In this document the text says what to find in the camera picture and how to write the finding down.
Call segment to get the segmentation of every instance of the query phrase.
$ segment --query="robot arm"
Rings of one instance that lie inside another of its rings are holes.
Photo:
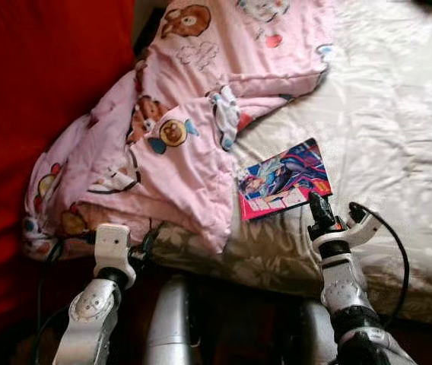
[[[96,278],[71,302],[68,328],[53,361],[55,365],[106,363],[110,335],[118,319],[121,290],[135,282],[135,271],[128,262],[126,226],[101,224],[95,245]]]
[[[340,217],[332,215],[328,202],[310,194],[315,224],[308,227],[313,248],[321,257],[324,287],[321,301],[329,311],[338,363],[412,365],[415,362],[383,329],[367,298],[367,282],[350,248],[367,242],[380,227],[367,212],[354,209],[355,225],[350,229]]]

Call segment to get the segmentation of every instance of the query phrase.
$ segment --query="silver cylinder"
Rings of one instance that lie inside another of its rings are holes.
[[[147,337],[144,365],[190,365],[189,292],[181,275],[160,291]]]
[[[329,313],[314,300],[306,300],[300,310],[306,349],[302,364],[327,365],[338,356]]]

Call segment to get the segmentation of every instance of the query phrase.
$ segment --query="red fabric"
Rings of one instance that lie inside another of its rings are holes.
[[[30,171],[132,67],[133,3],[0,0],[0,330],[33,315],[40,265],[19,253]]]

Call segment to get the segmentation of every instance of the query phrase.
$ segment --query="silver metal part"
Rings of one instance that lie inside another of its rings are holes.
[[[131,287],[136,279],[128,264],[129,234],[127,226],[101,224],[96,231],[94,255],[97,275],[102,268],[116,268],[125,273]],[[121,291],[108,279],[96,278],[74,298],[69,307],[69,324],[62,336],[55,365],[103,365],[110,349],[110,335],[118,319]]]
[[[321,262],[324,287],[321,302],[333,315],[349,306],[366,306],[373,309],[368,301],[367,281],[356,258],[343,253]]]
[[[303,329],[303,365],[328,365],[338,355],[329,313],[322,304],[306,300],[300,308]]]
[[[355,224],[349,230],[323,234],[313,241],[313,249],[318,252],[319,247],[330,241],[346,241],[350,247],[362,245],[381,227],[381,223],[371,214],[367,214],[362,223]]]
[[[101,224],[96,229],[94,276],[102,268],[117,268],[128,278],[125,289],[130,288],[137,277],[128,262],[130,249],[130,229],[121,224]]]
[[[388,349],[384,349],[384,351],[392,365],[417,365],[417,363],[413,361],[405,352],[404,353],[407,355],[407,357],[402,357]]]
[[[182,276],[169,280],[160,291],[143,364],[191,364],[189,294]]]
[[[119,288],[113,281],[93,279],[71,302],[68,328],[53,364],[105,364],[120,298]]]
[[[393,352],[398,357],[407,360],[407,363],[415,363],[408,354],[402,350],[397,341],[387,331],[376,327],[359,327],[346,332],[339,340],[338,346],[341,347],[346,341],[351,340],[357,332],[367,334],[370,341],[378,344],[380,347]]]

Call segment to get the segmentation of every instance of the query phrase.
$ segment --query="white bedsheet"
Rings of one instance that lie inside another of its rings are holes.
[[[378,210],[403,239],[411,263],[403,316],[432,322],[432,8],[387,0],[338,2],[331,71],[312,95],[245,130],[234,148],[249,166],[309,137],[329,171],[336,214],[350,201]],[[166,264],[303,295],[321,288],[310,250],[308,208],[241,223],[222,256],[207,257],[190,233],[167,225],[154,247]],[[390,312],[402,258],[381,229],[354,250],[376,308]]]

